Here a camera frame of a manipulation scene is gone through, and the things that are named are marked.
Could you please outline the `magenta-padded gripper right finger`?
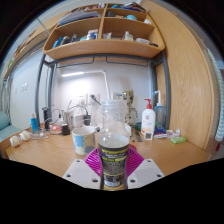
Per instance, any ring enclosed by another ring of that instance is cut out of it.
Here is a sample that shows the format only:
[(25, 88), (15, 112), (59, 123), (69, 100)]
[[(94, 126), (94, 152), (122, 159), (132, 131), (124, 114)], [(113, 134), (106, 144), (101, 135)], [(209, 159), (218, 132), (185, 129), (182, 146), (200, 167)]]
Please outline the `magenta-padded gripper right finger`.
[(144, 159), (134, 146), (129, 147), (125, 163), (125, 188), (143, 187), (164, 177), (164, 174), (152, 159)]

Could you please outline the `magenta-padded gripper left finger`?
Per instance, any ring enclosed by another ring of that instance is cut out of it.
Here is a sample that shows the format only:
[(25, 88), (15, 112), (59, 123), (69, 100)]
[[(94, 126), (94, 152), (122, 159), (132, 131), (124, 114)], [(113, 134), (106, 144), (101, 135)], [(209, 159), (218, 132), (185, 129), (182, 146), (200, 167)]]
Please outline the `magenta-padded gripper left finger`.
[(101, 159), (99, 150), (94, 149), (84, 159), (75, 159), (63, 178), (84, 188), (100, 189)]

